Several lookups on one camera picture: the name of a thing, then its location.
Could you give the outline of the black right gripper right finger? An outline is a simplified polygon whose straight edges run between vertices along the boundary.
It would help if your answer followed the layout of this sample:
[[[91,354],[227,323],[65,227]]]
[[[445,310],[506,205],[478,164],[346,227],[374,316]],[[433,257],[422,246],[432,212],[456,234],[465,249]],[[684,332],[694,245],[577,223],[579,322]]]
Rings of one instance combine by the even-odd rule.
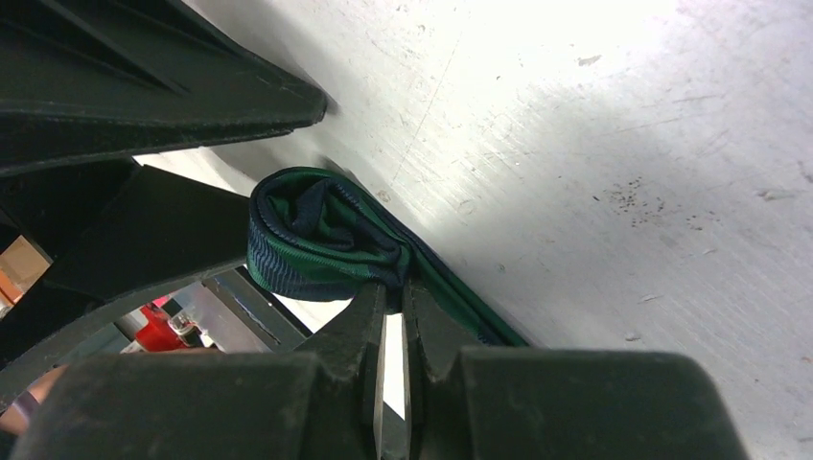
[[[485,346],[403,291],[412,459],[743,459],[708,374],[667,353]]]

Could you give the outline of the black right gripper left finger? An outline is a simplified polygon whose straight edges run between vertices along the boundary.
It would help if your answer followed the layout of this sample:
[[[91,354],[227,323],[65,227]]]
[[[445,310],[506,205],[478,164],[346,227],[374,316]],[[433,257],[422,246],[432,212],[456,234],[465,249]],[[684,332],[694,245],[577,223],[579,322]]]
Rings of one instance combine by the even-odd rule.
[[[58,379],[14,459],[376,459],[382,286],[286,353],[101,356]]]

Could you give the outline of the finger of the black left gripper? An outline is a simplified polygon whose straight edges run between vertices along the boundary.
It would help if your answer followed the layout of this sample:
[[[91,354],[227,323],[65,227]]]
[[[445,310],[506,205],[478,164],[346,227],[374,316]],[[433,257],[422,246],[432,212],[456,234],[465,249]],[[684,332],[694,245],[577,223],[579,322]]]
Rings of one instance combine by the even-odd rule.
[[[1,5],[4,176],[282,136],[327,107],[181,1]]]
[[[245,261],[248,200],[111,160],[1,181],[1,219],[50,264],[1,322],[1,404],[149,301]]]

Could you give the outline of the green navy striped tie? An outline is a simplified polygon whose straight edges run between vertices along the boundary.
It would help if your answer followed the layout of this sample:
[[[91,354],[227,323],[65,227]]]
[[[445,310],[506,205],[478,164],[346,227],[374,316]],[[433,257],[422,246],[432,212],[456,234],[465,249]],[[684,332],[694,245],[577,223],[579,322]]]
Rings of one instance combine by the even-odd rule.
[[[411,279],[438,306],[489,345],[526,345],[437,254],[360,185],[337,172],[292,167],[260,180],[248,201],[246,267],[261,288],[330,302],[366,283],[386,288],[387,311],[401,311]]]

